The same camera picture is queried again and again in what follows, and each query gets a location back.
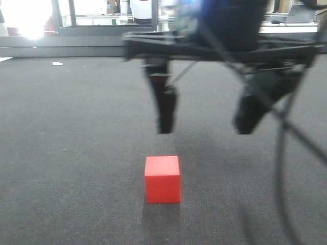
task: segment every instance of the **gray carpet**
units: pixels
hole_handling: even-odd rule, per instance
[[[187,64],[174,61],[172,73]],[[326,64],[321,56],[310,70],[292,115],[323,147]],[[276,121],[268,115],[253,135],[237,135],[242,86],[221,64],[201,62],[178,83],[175,132],[157,135],[140,65],[0,62],[0,244],[290,244],[274,200]],[[292,224],[304,244],[327,244],[327,169],[288,142]],[[180,204],[145,203],[150,155],[179,156]]]

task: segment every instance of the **red cube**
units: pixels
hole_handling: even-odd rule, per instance
[[[147,203],[180,203],[177,156],[147,157],[144,179]]]

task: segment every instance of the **bright light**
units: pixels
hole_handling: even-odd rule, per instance
[[[6,27],[18,28],[28,38],[43,36],[43,28],[52,14],[51,0],[2,0]]]

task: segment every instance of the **metal frame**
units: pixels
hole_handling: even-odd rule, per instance
[[[55,23],[60,24],[59,28],[56,30],[58,36],[121,36],[131,31],[157,31],[158,27],[158,0],[152,0],[151,25],[79,26],[76,23],[74,0],[68,0],[72,26],[63,27],[58,0],[52,0],[52,3],[54,13],[56,13],[54,14]]]

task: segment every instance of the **black cable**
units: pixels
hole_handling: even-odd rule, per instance
[[[178,75],[175,77],[169,84],[168,86],[172,86],[176,84],[186,73],[190,71],[190,69],[195,66],[195,64],[198,63],[197,60],[191,62],[186,68],[184,68]]]
[[[292,105],[295,101],[297,95],[297,89],[288,97],[285,108],[283,112],[278,111],[273,106],[273,102],[269,97],[267,97],[261,89],[253,83],[249,83],[246,79],[246,73],[242,70],[244,67],[239,67],[236,64],[236,60],[233,56],[226,50],[226,48],[220,43],[220,41],[212,34],[210,29],[206,24],[201,23],[200,32],[202,37],[207,40],[207,42],[215,49],[217,54],[222,58],[225,63],[237,72],[241,81],[252,88],[253,93],[261,100],[261,102],[269,109],[271,109],[272,114],[281,122],[280,130],[277,139],[277,149],[276,149],[276,171],[275,171],[275,190],[276,190],[276,202],[279,214],[283,220],[285,231],[287,236],[290,238],[294,245],[302,245],[300,238],[296,235],[296,231],[292,226],[291,220],[288,215],[285,195],[284,195],[284,155],[286,147],[286,132],[290,131],[296,138],[303,143],[310,151],[312,151],[326,166],[327,166],[327,155],[320,149],[316,144],[309,140],[308,136],[305,135],[301,130],[299,130],[294,124],[287,120],[287,116],[290,113]]]

